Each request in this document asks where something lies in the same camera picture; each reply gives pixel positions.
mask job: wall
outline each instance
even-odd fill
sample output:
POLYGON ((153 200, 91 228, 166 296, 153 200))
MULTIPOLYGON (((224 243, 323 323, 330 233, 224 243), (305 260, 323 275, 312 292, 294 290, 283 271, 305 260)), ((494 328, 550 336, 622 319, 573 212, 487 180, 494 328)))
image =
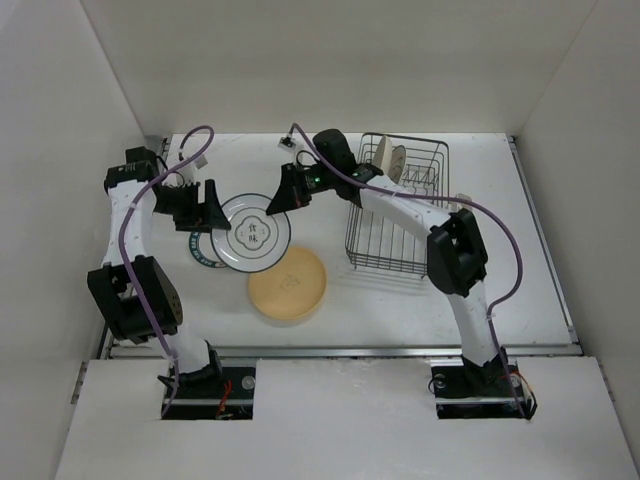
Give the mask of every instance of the wall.
POLYGON ((145 133, 514 132, 595 0, 83 0, 145 133))
POLYGON ((101 321, 105 169, 140 129, 77 0, 0 5, 1 477, 53 478, 101 321))
POLYGON ((639 27, 640 2, 599 0, 518 139, 578 334, 604 365, 636 464, 639 27))

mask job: beige plate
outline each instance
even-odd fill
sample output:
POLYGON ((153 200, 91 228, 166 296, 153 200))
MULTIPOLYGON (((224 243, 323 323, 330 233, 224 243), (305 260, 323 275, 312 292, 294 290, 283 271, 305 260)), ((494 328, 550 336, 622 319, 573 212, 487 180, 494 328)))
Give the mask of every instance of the beige plate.
POLYGON ((264 272, 249 275, 249 297, 265 315, 298 320, 313 312, 327 290, 327 271, 311 250, 290 247, 284 258, 264 272))

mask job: purple cable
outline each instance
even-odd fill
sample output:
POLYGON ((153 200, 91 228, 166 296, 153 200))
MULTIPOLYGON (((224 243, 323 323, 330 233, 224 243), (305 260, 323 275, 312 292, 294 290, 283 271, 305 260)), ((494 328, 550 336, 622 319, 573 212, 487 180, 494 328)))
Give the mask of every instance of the purple cable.
POLYGON ((158 322, 158 319, 153 313, 153 309, 149 304, 149 300, 147 299, 147 296, 144 294, 144 290, 142 289, 142 285, 140 285, 140 281, 136 276, 136 272, 133 270, 133 266, 131 265, 131 260, 129 260, 129 257, 127 255, 127 249, 125 247, 124 237, 127 231, 127 225, 129 225, 129 222, 131 221, 131 217, 133 216, 133 212, 135 211, 138 202, 140 201, 140 199, 142 199, 144 194, 147 193, 149 190, 151 190, 151 188, 153 188, 158 183, 161 183, 165 178, 167 178, 172 173, 177 172, 181 168, 185 167, 186 165, 190 164, 191 162, 196 160, 198 157, 200 157, 200 155, 202 155, 207 150, 207 148, 209 148, 209 146, 211 145, 211 142, 213 142, 214 135, 215 135, 215 132, 213 131, 213 128, 211 128, 208 125, 202 125, 200 127, 194 128, 184 136, 184 138, 182 139, 182 142, 180 143, 180 150, 179 150, 179 158, 181 161, 177 165, 174 165, 173 167, 171 167, 169 170, 166 170, 160 175, 158 175, 157 177, 154 177, 149 183, 147 183, 138 192, 138 194, 134 197, 133 201, 131 202, 131 205, 129 206, 127 213, 124 216, 124 220, 122 221, 122 226, 120 227, 120 232, 118 233, 118 248, 120 249, 120 256, 122 257, 122 263, 124 264, 124 268, 127 271, 127 275, 129 275, 129 280, 131 280, 131 284, 133 285, 134 290, 138 294, 138 299, 142 304, 142 308, 144 309, 144 312, 147 314, 147 318, 149 319, 149 323, 151 323, 153 332, 155 333, 156 337, 160 341, 160 345, 162 346, 162 349, 165 351, 167 356, 171 359, 171 362, 173 364, 173 389, 171 391, 171 395, 169 397, 169 401, 167 402, 167 405, 165 405, 164 409, 162 410, 162 413, 160 414, 161 417, 165 416, 165 414, 169 410, 169 407, 171 406, 171 403, 175 399, 176 393, 178 393, 178 377, 180 376, 180 370, 178 369, 178 356, 176 352, 172 351, 171 348, 169 348, 169 344, 167 343, 167 340, 164 338, 164 334, 162 333, 162 328, 160 327, 160 323, 158 322), (186 160, 182 160, 182 149, 187 143, 187 140, 191 138, 196 132, 199 132, 200 130, 208 131, 209 138, 205 142, 204 146, 202 146, 202 148, 200 148, 196 153, 191 155, 186 160))
POLYGON ((297 131, 302 136, 302 138, 306 142, 307 146, 316 155, 318 160, 320 160, 324 164, 325 167, 327 167, 338 178, 344 180, 347 183, 350 183, 351 185, 354 185, 354 186, 356 186, 358 188, 365 188, 365 189, 368 189, 368 190, 373 190, 374 192, 386 193, 387 195, 394 195, 394 196, 400 197, 400 198, 413 198, 413 199, 428 200, 428 201, 439 200, 439 201, 445 201, 445 202, 462 203, 464 205, 469 205, 470 207, 473 207, 476 210, 480 210, 482 213, 487 215, 491 220, 493 220, 494 222, 496 222, 498 224, 498 226, 502 229, 502 231, 505 233, 505 235, 509 239, 509 243, 511 243, 511 246, 513 247, 513 252, 515 253, 515 256, 516 256, 517 276, 516 276, 516 282, 513 285, 513 287, 511 288, 511 290, 509 290, 502 297, 494 300, 493 302, 491 302, 489 304, 489 307, 487 308, 487 322, 489 323, 489 330, 491 331, 491 339, 493 340, 493 344, 494 344, 495 348, 498 350, 498 355, 500 357, 500 362, 502 363, 502 367, 504 369, 504 373, 506 375, 507 381, 509 382, 509 390, 510 390, 511 395, 513 396, 513 398, 514 398, 514 400, 516 402, 516 406, 518 408, 518 413, 520 413, 520 415, 523 418, 526 418, 524 410, 522 409, 522 406, 520 405, 520 402, 518 401, 518 393, 516 392, 515 387, 511 383, 511 372, 509 371, 509 363, 507 361, 506 355, 504 354, 504 351, 502 350, 502 348, 500 348, 500 342, 498 341, 498 335, 496 334, 496 329, 495 329, 495 326, 493 325, 493 319, 492 319, 493 309, 497 305, 499 305, 502 302, 504 302, 504 301, 510 299, 511 297, 513 297, 513 295, 515 295, 515 293, 520 288, 520 285, 522 284, 522 275, 523 275, 523 268, 524 268, 523 267, 523 263, 522 263, 522 253, 520 252, 520 247, 518 246, 518 242, 516 240, 516 237, 514 237, 513 233, 511 233, 511 230, 509 230, 509 227, 507 227, 507 225, 500 219, 500 217, 498 217, 491 210, 489 210, 488 208, 486 208, 486 207, 484 207, 484 206, 482 206, 482 205, 480 205, 480 204, 478 204, 478 203, 476 203, 476 202, 474 202, 472 200, 467 200, 467 199, 464 199, 464 198, 457 198, 457 197, 438 196, 438 195, 417 195, 417 194, 413 194, 413 193, 393 192, 391 190, 387 190, 387 189, 384 189, 384 188, 376 187, 374 185, 367 185, 366 183, 359 182, 359 181, 351 178, 350 176, 345 175, 340 170, 338 170, 336 167, 331 165, 331 163, 329 163, 329 161, 322 156, 322 154, 318 151, 318 149, 316 148, 314 143, 311 141, 309 136, 304 132, 304 130, 302 130, 300 125, 298 125, 297 123, 294 123, 294 124, 291 125, 291 129, 289 130, 289 136, 291 136, 294 131, 297 131))

